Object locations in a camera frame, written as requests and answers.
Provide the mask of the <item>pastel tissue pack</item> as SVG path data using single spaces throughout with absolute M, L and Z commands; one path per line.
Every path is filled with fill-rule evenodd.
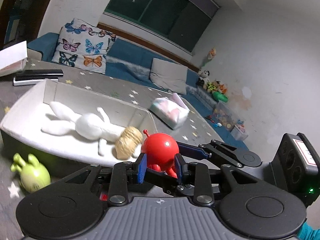
M 169 98 L 155 98 L 149 110 L 173 130 L 184 124 L 190 112 L 177 93 Z

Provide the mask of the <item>clear toy bin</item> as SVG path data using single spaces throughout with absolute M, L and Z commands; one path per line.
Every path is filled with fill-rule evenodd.
M 227 103 L 219 101 L 213 110 L 213 116 L 231 133 L 235 140 L 244 141 L 248 137 L 245 119 L 232 111 Z

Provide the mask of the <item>stuffed toys pile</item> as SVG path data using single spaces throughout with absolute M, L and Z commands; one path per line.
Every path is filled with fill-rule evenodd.
M 216 49 L 212 48 L 202 60 L 200 70 L 198 72 L 199 77 L 196 81 L 196 85 L 202 87 L 208 94 L 211 94 L 215 101 L 227 103 L 227 86 L 217 79 L 211 81 L 210 71 L 206 67 L 206 64 L 212 61 L 215 56 Z

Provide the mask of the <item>black white storage box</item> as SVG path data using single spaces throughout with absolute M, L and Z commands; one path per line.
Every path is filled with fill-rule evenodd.
M 114 143 L 129 127 L 157 132 L 144 108 L 50 80 L 25 92 L 1 121 L 6 157 L 33 154 L 60 175 L 84 164 L 116 164 Z

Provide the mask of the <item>butterfly print pillow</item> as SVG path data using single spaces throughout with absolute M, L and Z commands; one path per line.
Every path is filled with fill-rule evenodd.
M 74 18 L 60 30 L 52 62 L 105 74 L 107 54 L 116 34 Z

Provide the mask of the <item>green alien toy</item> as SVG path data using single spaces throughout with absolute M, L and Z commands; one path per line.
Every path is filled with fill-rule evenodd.
M 19 153 L 15 153 L 10 170 L 18 172 L 22 187 L 29 193 L 36 192 L 51 184 L 48 170 L 33 154 L 28 154 L 26 162 Z

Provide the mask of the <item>red round toy figure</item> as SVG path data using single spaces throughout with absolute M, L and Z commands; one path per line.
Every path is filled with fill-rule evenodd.
M 148 168 L 177 178 L 175 172 L 175 155 L 179 153 L 176 140 L 165 133 L 149 134 L 145 129 L 146 139 L 141 146 L 141 153 L 147 155 Z

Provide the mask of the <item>black white flat box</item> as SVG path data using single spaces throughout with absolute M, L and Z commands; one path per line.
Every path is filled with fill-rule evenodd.
M 35 69 L 24 70 L 15 74 L 13 86 L 35 85 L 45 79 L 58 81 L 64 75 L 61 69 Z

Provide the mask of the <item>blue sofa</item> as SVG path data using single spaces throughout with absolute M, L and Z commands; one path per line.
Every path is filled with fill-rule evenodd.
M 50 62 L 58 44 L 58 38 L 59 35 L 56 33 L 47 33 L 29 42 L 27 47 L 41 53 L 43 61 Z M 149 79 L 154 58 L 169 61 L 153 51 L 118 38 L 108 52 L 104 74 L 153 89 L 159 89 Z M 207 117 L 212 113 L 214 103 L 213 100 L 209 100 L 208 96 L 202 96 L 200 90 L 196 87 L 198 77 L 199 75 L 196 72 L 188 69 L 186 80 L 187 93 L 183 97 L 203 117 Z

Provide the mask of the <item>dark window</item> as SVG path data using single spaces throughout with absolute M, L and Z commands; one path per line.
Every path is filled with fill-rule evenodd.
M 219 9 L 213 0 L 110 0 L 105 12 L 192 51 Z

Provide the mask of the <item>grey cushion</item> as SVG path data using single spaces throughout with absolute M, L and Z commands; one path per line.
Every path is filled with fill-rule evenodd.
M 188 68 L 181 64 L 153 58 L 150 80 L 160 88 L 185 95 L 187 73 Z

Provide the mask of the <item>white plush rabbit doll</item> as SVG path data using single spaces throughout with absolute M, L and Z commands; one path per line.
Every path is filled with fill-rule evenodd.
M 76 132 L 87 140 L 97 141 L 100 156 L 104 156 L 108 152 L 107 143 L 115 143 L 124 130 L 120 130 L 119 126 L 112 124 L 101 107 L 97 108 L 100 113 L 98 116 L 94 113 L 77 114 L 71 108 L 57 101 L 52 101 L 49 105 L 57 119 L 45 124 L 41 131 L 56 136 Z

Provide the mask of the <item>tan peanut toy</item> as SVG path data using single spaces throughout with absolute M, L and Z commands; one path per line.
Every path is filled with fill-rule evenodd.
M 137 128 L 133 126 L 125 128 L 115 142 L 116 158 L 119 160 L 129 159 L 142 141 L 143 135 Z

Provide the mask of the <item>white tissue box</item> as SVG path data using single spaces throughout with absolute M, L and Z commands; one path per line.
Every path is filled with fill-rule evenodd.
M 0 51 L 0 77 L 21 72 L 27 62 L 27 42 L 23 41 Z

